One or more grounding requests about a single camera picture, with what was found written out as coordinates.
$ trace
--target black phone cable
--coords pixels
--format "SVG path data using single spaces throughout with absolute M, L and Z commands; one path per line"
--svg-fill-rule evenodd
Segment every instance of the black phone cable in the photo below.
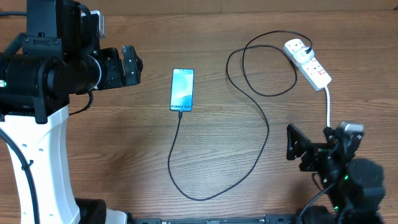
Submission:
M 17 155 L 19 161 L 22 164 L 22 170 L 25 171 L 27 183 L 29 185 L 29 190 L 30 190 L 30 197 L 32 198 L 32 206 L 33 206 L 33 216 L 34 216 L 34 223 L 39 224 L 40 223 L 40 217 L 39 217 L 39 204 L 37 202 L 37 193 L 36 193 L 36 188 L 35 188 L 35 183 L 33 180 L 32 172 L 30 171 L 30 165 L 32 165 L 33 161 L 30 161 L 28 164 L 23 153 L 15 144 L 15 142 L 0 128 L 0 137 L 10 146 L 10 148 L 15 152 Z
M 307 211 L 307 209 L 309 207 L 311 207 L 311 205 L 316 200 L 318 200 L 319 197 L 321 197 L 323 194 L 327 193 L 334 185 L 335 185 L 335 183 L 330 184 L 327 188 L 325 188 L 322 191 L 320 191 L 319 193 L 317 193 L 316 196 L 311 199 L 311 201 L 303 208 L 303 210 L 301 210 L 300 214 L 298 215 L 297 221 L 296 221 L 297 224 L 302 224 L 302 218 L 303 218 L 305 211 Z
M 93 92 L 92 92 L 91 90 L 88 92 L 88 96 L 89 96 L 89 100 L 88 100 L 87 105 L 86 105 L 83 109 L 81 109 L 81 110 L 78 110 L 78 111 L 76 111 L 76 112 L 70 113 L 69 116 L 72 116 L 72 115 L 74 115 L 74 114 L 81 113 L 81 112 L 86 111 L 86 110 L 88 110 L 89 108 L 91 108 L 91 106 L 93 105 L 93 102 L 94 102 L 94 94 L 93 94 Z
M 0 17 L 2 16 L 27 16 L 26 12 L 0 12 Z
M 315 184 L 315 186 L 317 186 L 319 190 L 322 190 L 321 187 L 318 185 L 318 182 L 315 180 L 315 176 L 316 176 L 316 175 L 319 175 L 319 174 L 317 174 L 317 173 L 312 173 L 311 179 L 312 179 L 313 183 Z
M 266 144 L 267 144 L 268 137 L 269 137 L 269 123 L 268 123 L 268 119 L 267 119 L 266 114 L 263 112 L 262 108 L 260 107 L 260 105 L 255 101 L 255 99 L 252 98 L 251 96 L 249 96 L 246 92 L 244 92 L 244 91 L 243 91 L 242 89 L 240 89 L 238 86 L 236 86 L 235 83 L 232 81 L 232 79 L 231 79 L 231 77 L 229 76 L 229 73 L 228 73 L 228 65 L 229 65 L 229 60 L 231 59 L 231 57 L 232 57 L 235 53 L 240 52 L 240 51 L 243 51 L 243 56 L 242 56 L 242 71 L 243 71 L 243 75 L 244 75 L 244 77 L 245 77 L 245 79 L 246 79 L 246 83 L 249 85 L 249 87 L 251 88 L 251 90 L 252 90 L 253 92 L 257 93 L 258 95 L 261 95 L 261 96 L 268 96 L 268 97 L 271 97 L 271 96 L 279 96 L 279 95 L 282 95 L 282 94 L 284 94 L 284 93 L 287 93 L 287 92 L 288 92 L 289 90 L 291 90 L 291 89 L 296 85 L 296 83 L 297 83 L 297 71 L 296 71 L 295 65 L 294 65 L 293 61 L 290 59 L 290 57 L 289 57 L 282 49 L 280 49 L 280 48 L 278 48 L 278 47 L 275 47 L 275 46 L 273 46 L 273 45 L 254 45 L 254 46 L 250 46 L 250 47 L 249 47 L 249 45 L 250 45 L 253 41 L 255 41 L 256 39 L 258 39 L 258 38 L 260 38 L 260 37 L 262 37 L 262 36 L 268 35 L 268 34 L 273 34 L 273 33 L 290 33 L 290 34 L 295 34 L 295 35 L 299 35 L 299 36 L 301 36 L 301 37 L 304 37 L 304 38 L 306 38 L 306 39 L 311 43 L 311 46 L 310 46 L 310 48 L 306 51 L 306 53 L 309 53 L 309 52 L 312 50 L 312 41 L 311 41 L 308 37 L 306 37 L 306 36 L 304 36 L 304 35 L 302 35 L 302 34 L 299 34 L 298 32 L 294 32 L 294 31 L 275 30 L 275 31 L 271 31 L 271 32 L 266 32 L 265 34 L 261 34 L 261 35 L 255 37 L 255 38 L 253 38 L 252 40 L 250 40 L 250 41 L 248 42 L 248 44 L 246 44 L 245 48 L 239 49 L 239 50 L 235 50 L 234 52 L 232 52 L 232 53 L 229 55 L 229 57 L 228 57 L 228 59 L 227 59 L 227 62 L 226 62 L 226 76 L 228 77 L 228 80 L 231 82 L 231 84 L 232 84 L 237 90 L 239 90 L 241 93 L 243 93 L 245 96 L 247 96 L 247 97 L 248 97 L 251 101 L 253 101 L 253 103 L 259 108 L 259 110 L 260 110 L 260 112 L 261 112 L 261 114 L 262 114 L 262 116 L 263 116 L 263 118 L 264 118 L 264 121 L 266 122 L 266 126 L 267 126 L 267 136 L 266 136 L 266 140 L 264 141 L 264 144 L 262 145 L 262 148 L 261 148 L 261 150 L 260 150 L 260 153 L 259 153 L 259 155 L 257 156 L 257 159 L 256 159 L 256 161 L 254 162 L 254 164 L 253 164 L 253 166 L 251 167 L 251 169 L 249 170 L 249 172 L 248 172 L 242 179 L 240 179 L 240 180 L 239 180 L 238 182 L 236 182 L 234 185 L 232 185 L 232 186 L 228 187 L 227 189 L 221 191 L 220 193 L 217 193 L 217 194 L 215 194 L 215 195 L 213 195 L 213 196 L 211 196 L 211 197 L 201 198 L 201 199 L 197 199 L 197 198 L 190 197 L 190 196 L 188 196 L 187 194 L 185 194 L 185 193 L 180 189 L 180 187 L 177 185 L 177 183 L 175 183 L 174 178 L 173 178 L 173 175 L 172 175 L 171 170 L 170 170 L 170 158 L 171 158 L 171 155 L 172 155 L 172 152 L 173 152 L 173 148 L 174 148 L 175 141 L 176 141 L 176 139 L 177 139 L 178 131 L 179 131 L 179 129 L 180 129 L 181 118 L 182 118 L 182 111 L 180 111 L 180 112 L 178 113 L 177 131 L 175 132 L 175 137 L 174 137 L 174 141 L 173 141 L 172 147 L 171 147 L 171 149 L 170 149 L 169 158 L 167 159 L 167 168 L 168 168 L 168 170 L 169 170 L 169 176 L 170 176 L 170 178 L 171 178 L 171 180 L 172 180 L 174 186 L 175 186 L 175 187 L 177 188 L 177 190 L 178 190 L 182 195 L 184 195 L 186 198 L 188 198 L 188 199 L 190 199 L 190 200 L 194 200 L 194 201 L 205 201 L 205 200 L 210 200 L 210 199 L 212 199 L 212 198 L 215 198 L 215 197 L 217 197 L 217 196 L 219 196 L 219 195 L 221 195 L 221 194 L 223 194 L 223 193 L 225 193 L 225 192 L 227 192 L 227 191 L 233 189 L 233 188 L 236 187 L 238 184 L 240 184 L 242 181 L 244 181 L 244 180 L 251 174 L 251 172 L 254 170 L 254 168 L 256 167 L 256 165 L 257 165 L 257 163 L 258 163 L 258 161 L 259 161 L 259 159 L 260 159 L 260 157 L 261 157 L 261 154 L 262 154 L 262 152 L 264 151 L 264 148 L 265 148 L 265 146 L 266 146 Z M 250 84 L 250 81 L 249 81 L 249 79 L 248 79 L 248 76 L 246 75 L 246 71 L 245 71 L 245 69 L 244 69 L 244 56 L 245 56 L 245 53 L 246 53 L 246 50 L 247 50 L 247 49 L 254 49 L 254 48 L 257 48 L 257 47 L 270 47 L 270 48 L 276 49 L 276 50 L 278 50 L 280 53 L 282 53 L 282 54 L 286 57 L 286 59 L 289 61 L 290 65 L 292 66 L 293 71 L 294 71 L 294 75 L 295 75 L 295 81 L 294 81 L 294 83 L 293 83 L 293 85 L 292 85 L 291 87 L 289 87 L 288 89 L 286 89 L 286 90 L 283 91 L 283 92 L 280 92 L 280 93 L 277 93 L 277 94 L 273 94 L 273 95 L 267 95 L 267 94 L 259 93 L 258 91 L 256 91 L 256 90 L 252 87 L 252 85 Z

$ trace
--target wood grain surface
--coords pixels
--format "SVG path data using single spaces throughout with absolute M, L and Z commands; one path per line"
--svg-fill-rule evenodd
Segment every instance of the wood grain surface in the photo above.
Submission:
M 325 93 L 298 73 L 288 93 L 255 95 L 244 81 L 241 54 L 229 66 L 232 79 L 264 109 L 269 140 L 254 172 L 235 189 L 206 202 L 183 197 L 167 172 L 167 156 L 178 113 L 169 110 L 174 68 L 195 69 L 194 109 L 184 113 L 171 167 L 178 185 L 192 197 L 208 197 L 243 177 L 266 136 L 253 103 L 229 83 L 228 55 L 271 30 L 294 30 L 310 37 L 317 59 L 333 77 L 331 123 L 363 123 L 358 157 L 384 167 L 387 194 L 381 203 L 386 223 L 398 223 L 398 13 L 297 12 L 108 17 L 101 46 L 135 46 L 144 59 L 138 86 L 95 92 L 93 107 L 68 121 L 67 147 L 73 193 L 103 198 L 108 208 L 135 217 L 252 217 L 292 213 L 318 192 L 310 173 L 286 161 L 286 126 L 296 124 L 323 141 Z M 0 19 L 0 49 L 21 31 L 24 19 Z M 254 44 L 283 44 L 296 38 L 274 34 Z M 282 54 L 248 51 L 246 71 L 255 89 L 277 93 L 294 82 Z M 70 111 L 87 96 L 71 96 Z M 0 223 L 19 223 L 19 199 L 9 153 L 0 150 Z M 317 204 L 330 206 L 326 196 Z
M 26 11 L 27 0 L 0 0 L 2 11 Z M 106 16 L 148 14 L 209 14 L 242 12 L 303 12 L 393 10 L 396 0 L 79 0 Z

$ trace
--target power strip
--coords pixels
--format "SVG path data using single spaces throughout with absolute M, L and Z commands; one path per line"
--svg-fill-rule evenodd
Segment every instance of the power strip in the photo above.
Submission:
M 293 39 L 286 42 L 284 50 L 287 55 L 293 60 L 297 68 L 310 82 L 311 86 L 316 90 L 322 90 L 331 82 L 331 77 L 314 57 L 314 51 L 311 50 L 309 54 L 306 47 L 300 39 Z

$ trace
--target charging cable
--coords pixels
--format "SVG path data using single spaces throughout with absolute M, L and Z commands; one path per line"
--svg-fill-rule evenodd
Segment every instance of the charging cable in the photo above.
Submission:
M 330 93 L 327 86 L 325 86 L 326 93 L 326 126 L 330 127 Z
M 173 141 L 172 147 L 171 147 L 171 149 L 170 149 L 169 158 L 168 158 L 168 160 L 167 160 L 167 168 L 168 168 L 168 170 L 169 170 L 169 176 L 170 176 L 170 178 L 171 178 L 171 180 L 172 180 L 174 186 L 175 186 L 175 187 L 177 188 L 177 190 L 178 190 L 182 195 L 184 195 L 186 198 L 188 198 L 188 199 L 190 199 L 190 200 L 194 200 L 194 201 L 205 201 L 205 200 L 210 200 L 210 199 L 212 199 L 212 198 L 215 198 L 215 197 L 217 197 L 217 196 L 219 196 L 219 195 L 221 195 L 221 194 L 223 194 L 223 193 L 225 193 L 225 192 L 227 192 L 227 191 L 233 189 L 233 188 L 236 187 L 238 184 L 240 184 L 242 181 L 244 181 L 244 180 L 251 174 L 251 172 L 254 170 L 255 166 L 257 165 L 257 163 L 258 163 L 258 161 L 259 161 L 259 159 L 260 159 L 260 157 L 261 157 L 261 154 L 262 154 L 262 152 L 264 151 L 264 148 L 265 148 L 265 146 L 266 146 L 266 144 L 267 144 L 268 137 L 269 137 L 269 132 L 270 132 L 270 130 L 269 130 L 268 119 L 267 119 L 266 114 L 264 113 L 264 111 L 263 111 L 262 108 L 260 107 L 260 105 L 255 101 L 255 99 L 254 99 L 253 97 L 249 96 L 246 92 L 244 92 L 244 91 L 243 91 L 242 89 L 240 89 L 238 86 L 236 86 L 235 83 L 232 81 L 232 79 L 231 79 L 231 77 L 229 76 L 229 73 L 228 73 L 228 65 L 229 65 L 229 60 L 231 59 L 231 57 L 232 57 L 235 53 L 240 52 L 240 51 L 243 51 L 243 55 L 242 55 L 242 71 L 243 71 L 243 75 L 244 75 L 244 77 L 245 77 L 246 83 L 249 85 L 250 89 L 251 89 L 253 92 L 255 92 L 255 93 L 258 94 L 258 95 L 266 96 L 266 97 L 280 96 L 280 95 L 282 95 L 282 94 L 284 94 L 284 93 L 287 93 L 287 92 L 288 92 L 289 90 L 291 90 L 291 89 L 296 85 L 296 83 L 297 83 L 297 71 L 296 71 L 296 68 L 295 68 L 295 65 L 294 65 L 292 59 L 290 59 L 290 57 L 289 57 L 282 49 L 280 49 L 280 48 L 278 48 L 278 47 L 275 47 L 275 46 L 272 46 L 272 45 L 253 45 L 253 46 L 249 46 L 253 41 L 255 41 L 256 39 L 258 39 L 258 38 L 260 38 L 260 37 L 262 37 L 262 36 L 265 36 L 265 35 L 268 35 L 268 34 L 273 34 L 273 33 L 279 33 L 279 32 L 295 34 L 295 35 L 299 35 L 299 36 L 301 36 L 301 37 L 306 38 L 306 39 L 311 43 L 311 47 L 310 47 L 309 49 L 307 49 L 307 50 L 305 51 L 305 53 L 306 53 L 306 54 L 309 54 L 309 53 L 311 52 L 311 50 L 312 50 L 312 42 L 311 42 L 311 40 L 310 40 L 308 37 L 306 37 L 306 36 L 304 36 L 304 35 L 302 35 L 302 34 L 299 34 L 299 33 L 297 33 L 297 32 L 293 32 L 293 31 L 275 30 L 275 31 L 267 32 L 267 33 L 265 33 L 265 34 L 261 34 L 261 35 L 255 37 L 255 38 L 253 38 L 252 40 L 249 41 L 248 44 L 246 44 L 245 48 L 239 49 L 239 50 L 235 50 L 234 52 L 232 52 L 232 53 L 229 55 L 228 60 L 227 60 L 227 63 L 226 63 L 226 76 L 228 77 L 228 80 L 231 82 L 231 84 L 232 84 L 237 90 L 239 90 L 242 94 L 244 94 L 245 96 L 247 96 L 247 97 L 248 97 L 251 101 L 253 101 L 253 103 L 259 108 L 259 110 L 260 110 L 260 112 L 261 112 L 261 114 L 262 114 L 262 116 L 263 116 L 263 118 L 264 118 L 264 121 L 265 121 L 265 123 L 266 123 L 266 126 L 267 126 L 267 136 L 266 136 L 266 140 L 264 141 L 264 144 L 263 144 L 262 147 L 261 147 L 260 153 L 259 153 L 259 155 L 257 156 L 257 159 L 256 159 L 256 161 L 254 162 L 254 164 L 253 164 L 253 166 L 251 167 L 251 169 L 249 170 L 249 172 L 248 172 L 242 179 L 240 179 L 240 180 L 237 181 L 234 185 L 228 187 L 227 189 L 225 189 L 225 190 L 223 190 L 223 191 L 221 191 L 221 192 L 219 192 L 219 193 L 217 193 L 217 194 L 215 194 L 215 195 L 213 195 L 213 196 L 207 197 L 207 198 L 199 198 L 199 199 L 198 199 L 198 198 L 193 198 L 193 197 L 190 197 L 190 196 L 188 196 L 187 194 L 185 194 L 185 193 L 180 189 L 180 187 L 179 187 L 179 186 L 177 185 L 177 183 L 174 181 L 172 172 L 171 172 L 171 170 L 170 170 L 170 158 L 171 158 L 171 156 L 172 156 L 173 148 L 174 148 L 175 142 L 176 142 L 176 140 L 177 140 L 177 135 L 178 135 L 178 131 L 179 131 L 179 129 L 180 129 L 180 124 L 181 124 L 181 119 L 182 119 L 182 111 L 180 111 L 180 112 L 178 113 L 178 125 L 177 125 L 177 130 L 176 130 L 176 132 L 175 132 L 174 141 Z M 295 75 L 295 81 L 294 81 L 294 83 L 293 83 L 293 85 L 292 85 L 291 87 L 289 87 L 288 89 L 286 89 L 285 91 L 282 91 L 282 92 L 280 92 L 280 93 L 270 94 L 270 95 L 260 93 L 260 92 L 256 91 L 256 90 L 252 87 L 252 85 L 250 84 L 250 81 L 249 81 L 249 79 L 248 79 L 248 76 L 246 75 L 246 71 L 245 71 L 245 69 L 244 69 L 244 56 L 245 56 L 245 53 L 246 53 L 247 49 L 254 49 L 254 48 L 258 48 L 258 47 L 270 47 L 270 48 L 276 49 L 276 50 L 278 50 L 280 53 L 282 53 L 282 54 L 286 57 L 286 59 L 287 59 L 287 60 L 289 61 L 289 63 L 291 64 L 291 66 L 292 66 L 292 68 L 293 68 L 293 71 L 294 71 L 294 75 Z

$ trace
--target phone screen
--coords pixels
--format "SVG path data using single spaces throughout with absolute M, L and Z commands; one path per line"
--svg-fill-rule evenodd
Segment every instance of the phone screen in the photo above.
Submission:
M 174 69 L 170 110 L 191 111 L 193 106 L 193 70 Z

